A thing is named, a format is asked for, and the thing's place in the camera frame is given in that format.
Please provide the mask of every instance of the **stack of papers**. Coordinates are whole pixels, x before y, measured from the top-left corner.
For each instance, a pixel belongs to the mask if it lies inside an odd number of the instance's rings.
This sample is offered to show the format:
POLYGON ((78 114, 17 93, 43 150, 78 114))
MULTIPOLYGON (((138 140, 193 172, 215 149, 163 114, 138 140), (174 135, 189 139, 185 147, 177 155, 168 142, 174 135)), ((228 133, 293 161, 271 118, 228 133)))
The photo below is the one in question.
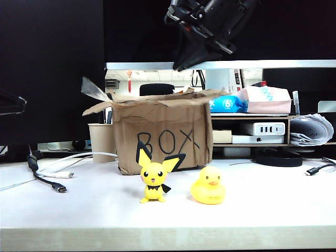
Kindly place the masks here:
POLYGON ((333 134, 331 123, 320 114, 304 115, 290 121, 290 143, 296 146, 323 145, 333 134))

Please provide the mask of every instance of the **black panel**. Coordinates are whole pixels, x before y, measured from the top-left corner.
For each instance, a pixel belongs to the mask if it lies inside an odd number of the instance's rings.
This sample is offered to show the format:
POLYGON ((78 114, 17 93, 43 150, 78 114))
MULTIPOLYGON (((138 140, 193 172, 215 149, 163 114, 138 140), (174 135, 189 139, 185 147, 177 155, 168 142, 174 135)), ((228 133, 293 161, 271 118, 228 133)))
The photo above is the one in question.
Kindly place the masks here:
POLYGON ((288 89, 291 97, 297 90, 301 113, 316 113, 319 101, 336 100, 336 68, 264 69, 262 78, 270 87, 288 89))
MULTIPOLYGON (((181 34, 166 27, 170 0, 104 1, 106 62, 175 61, 181 34)), ((336 1, 260 0, 222 60, 336 59, 336 1)))
POLYGON ((81 77, 104 87, 102 0, 2 0, 0 30, 0 87, 27 100, 0 116, 0 144, 89 139, 81 77))

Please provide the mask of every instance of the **yellow rubber duck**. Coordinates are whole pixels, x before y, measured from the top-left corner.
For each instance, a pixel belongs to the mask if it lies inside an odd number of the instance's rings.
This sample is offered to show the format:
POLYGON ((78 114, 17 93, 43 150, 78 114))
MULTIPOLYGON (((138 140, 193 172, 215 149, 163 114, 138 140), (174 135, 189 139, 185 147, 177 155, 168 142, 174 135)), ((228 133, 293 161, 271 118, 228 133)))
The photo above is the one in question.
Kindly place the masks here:
POLYGON ((221 185, 221 172, 217 167, 206 166, 191 186, 191 195, 200 203, 215 205, 223 202, 225 186, 221 185))

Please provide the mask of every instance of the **blue package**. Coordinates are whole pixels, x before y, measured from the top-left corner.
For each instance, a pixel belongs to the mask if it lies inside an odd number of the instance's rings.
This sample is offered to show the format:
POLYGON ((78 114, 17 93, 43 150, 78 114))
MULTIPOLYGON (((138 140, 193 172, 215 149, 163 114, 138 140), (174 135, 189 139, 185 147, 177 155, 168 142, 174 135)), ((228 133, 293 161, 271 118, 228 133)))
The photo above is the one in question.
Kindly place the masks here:
POLYGON ((242 101, 236 96, 220 96, 209 101, 210 113, 242 113, 247 111, 242 101))

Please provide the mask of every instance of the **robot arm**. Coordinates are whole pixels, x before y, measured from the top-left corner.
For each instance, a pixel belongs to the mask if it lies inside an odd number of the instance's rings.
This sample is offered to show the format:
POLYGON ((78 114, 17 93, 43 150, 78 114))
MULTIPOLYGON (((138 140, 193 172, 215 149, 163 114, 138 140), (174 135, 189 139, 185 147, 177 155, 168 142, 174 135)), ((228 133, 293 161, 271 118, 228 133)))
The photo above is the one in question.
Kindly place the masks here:
POLYGON ((257 0, 172 0, 165 24, 179 25, 186 37, 173 69, 234 53, 236 47, 229 40, 241 31, 256 4, 257 0))

